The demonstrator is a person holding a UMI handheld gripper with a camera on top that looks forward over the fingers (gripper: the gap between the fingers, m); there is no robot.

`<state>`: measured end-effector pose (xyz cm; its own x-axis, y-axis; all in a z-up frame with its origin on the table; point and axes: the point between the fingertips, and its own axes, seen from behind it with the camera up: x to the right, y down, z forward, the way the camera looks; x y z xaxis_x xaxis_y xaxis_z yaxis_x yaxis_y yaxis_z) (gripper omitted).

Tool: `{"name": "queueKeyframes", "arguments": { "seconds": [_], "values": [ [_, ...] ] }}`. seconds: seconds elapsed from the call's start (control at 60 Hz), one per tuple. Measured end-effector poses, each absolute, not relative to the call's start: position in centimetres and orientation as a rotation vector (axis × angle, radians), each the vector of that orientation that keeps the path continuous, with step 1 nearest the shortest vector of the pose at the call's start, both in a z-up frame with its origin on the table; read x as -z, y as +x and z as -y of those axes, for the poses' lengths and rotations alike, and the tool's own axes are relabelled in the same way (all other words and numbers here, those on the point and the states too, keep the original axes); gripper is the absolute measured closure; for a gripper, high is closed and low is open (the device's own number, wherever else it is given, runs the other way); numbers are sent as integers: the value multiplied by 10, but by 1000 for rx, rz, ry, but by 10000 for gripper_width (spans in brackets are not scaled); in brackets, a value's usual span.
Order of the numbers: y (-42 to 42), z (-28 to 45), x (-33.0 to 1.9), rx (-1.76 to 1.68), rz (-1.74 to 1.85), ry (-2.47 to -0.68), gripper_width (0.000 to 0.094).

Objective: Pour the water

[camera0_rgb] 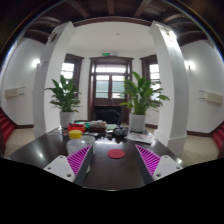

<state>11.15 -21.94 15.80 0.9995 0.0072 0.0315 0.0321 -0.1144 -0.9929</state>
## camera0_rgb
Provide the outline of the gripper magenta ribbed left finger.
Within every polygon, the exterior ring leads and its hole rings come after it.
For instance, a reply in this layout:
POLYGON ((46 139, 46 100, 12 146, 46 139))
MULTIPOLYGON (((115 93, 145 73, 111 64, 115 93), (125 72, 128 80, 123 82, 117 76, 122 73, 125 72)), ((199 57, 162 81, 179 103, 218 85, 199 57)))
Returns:
POLYGON ((93 146, 89 145, 69 156, 59 155, 44 170, 82 186, 87 170, 90 167, 92 156, 93 146))

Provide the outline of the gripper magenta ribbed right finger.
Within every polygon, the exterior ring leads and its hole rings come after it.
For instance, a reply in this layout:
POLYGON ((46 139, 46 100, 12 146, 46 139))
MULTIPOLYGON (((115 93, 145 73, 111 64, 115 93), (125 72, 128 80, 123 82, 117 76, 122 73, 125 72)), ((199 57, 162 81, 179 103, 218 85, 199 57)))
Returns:
POLYGON ((152 183, 183 168, 183 161, 164 146, 146 148, 138 144, 137 161, 145 184, 152 183))

